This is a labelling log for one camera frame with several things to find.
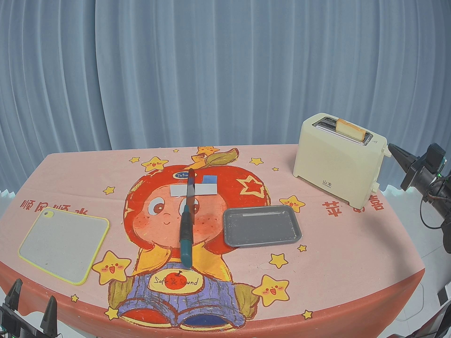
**toaster slot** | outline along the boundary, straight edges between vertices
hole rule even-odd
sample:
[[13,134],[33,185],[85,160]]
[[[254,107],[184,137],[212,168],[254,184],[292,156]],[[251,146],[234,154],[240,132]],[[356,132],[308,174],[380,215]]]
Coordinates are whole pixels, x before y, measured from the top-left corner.
[[351,137],[348,137],[347,135],[341,134],[340,132],[336,132],[336,125],[337,121],[334,118],[331,118],[330,116],[326,116],[322,118],[320,121],[317,121],[313,124],[314,127],[323,130],[325,132],[328,132],[329,134],[336,135],[339,138],[348,140],[350,142],[353,142],[354,144],[359,144],[362,146],[367,145],[371,139],[373,138],[373,135],[370,132],[365,133],[365,137],[363,142],[353,139]]

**gray tray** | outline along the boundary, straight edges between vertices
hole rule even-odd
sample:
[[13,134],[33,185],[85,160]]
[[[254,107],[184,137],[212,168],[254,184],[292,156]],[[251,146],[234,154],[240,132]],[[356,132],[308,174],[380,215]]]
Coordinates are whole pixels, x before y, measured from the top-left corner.
[[229,246],[287,244],[301,237],[290,206],[232,208],[224,212],[224,241]]

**blue curtain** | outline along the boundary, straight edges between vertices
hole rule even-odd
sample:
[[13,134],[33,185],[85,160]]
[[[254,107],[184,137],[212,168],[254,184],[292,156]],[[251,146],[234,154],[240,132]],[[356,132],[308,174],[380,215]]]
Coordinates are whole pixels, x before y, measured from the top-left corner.
[[0,190],[54,152],[297,143],[321,111],[451,153],[450,74],[450,0],[0,0]]

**table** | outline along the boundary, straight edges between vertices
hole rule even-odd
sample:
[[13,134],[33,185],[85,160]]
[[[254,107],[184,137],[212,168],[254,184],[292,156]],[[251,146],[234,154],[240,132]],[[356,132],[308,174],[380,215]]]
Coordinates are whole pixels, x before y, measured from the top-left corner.
[[[99,337],[377,337],[408,301],[424,265],[380,192],[362,211],[353,209],[293,177],[296,152],[297,145],[269,145],[48,155],[0,220],[0,286],[7,292],[22,279],[21,314],[43,312],[53,295],[59,320]],[[168,192],[186,183],[188,167],[196,184],[216,175],[218,195],[197,197],[193,275],[168,274],[160,283],[178,287],[155,288],[151,279],[180,268],[183,197]],[[224,244],[226,208],[268,204],[293,207],[300,241]],[[110,222],[82,285],[18,256],[46,205]],[[105,282],[101,266],[110,261],[123,275]]]

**knife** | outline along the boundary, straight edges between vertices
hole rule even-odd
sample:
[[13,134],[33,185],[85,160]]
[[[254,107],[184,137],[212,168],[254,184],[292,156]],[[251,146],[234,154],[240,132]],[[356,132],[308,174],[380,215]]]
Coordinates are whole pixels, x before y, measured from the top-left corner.
[[186,268],[193,265],[193,224],[194,224],[194,169],[188,171],[188,186],[186,188],[186,204],[180,220],[180,259]]

